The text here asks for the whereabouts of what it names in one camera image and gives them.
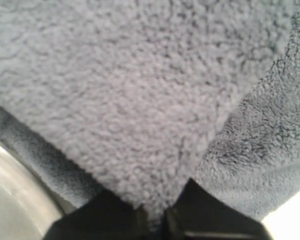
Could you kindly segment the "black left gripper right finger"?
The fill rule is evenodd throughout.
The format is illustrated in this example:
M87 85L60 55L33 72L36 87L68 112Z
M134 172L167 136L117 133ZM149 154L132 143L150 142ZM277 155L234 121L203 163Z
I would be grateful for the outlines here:
M271 240L264 225L229 207L189 179L166 209L163 240Z

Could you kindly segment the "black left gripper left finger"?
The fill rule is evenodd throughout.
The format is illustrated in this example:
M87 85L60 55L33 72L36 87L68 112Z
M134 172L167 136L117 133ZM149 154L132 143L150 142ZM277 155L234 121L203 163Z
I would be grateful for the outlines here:
M134 208L108 190L55 221L46 240L147 240L147 213Z

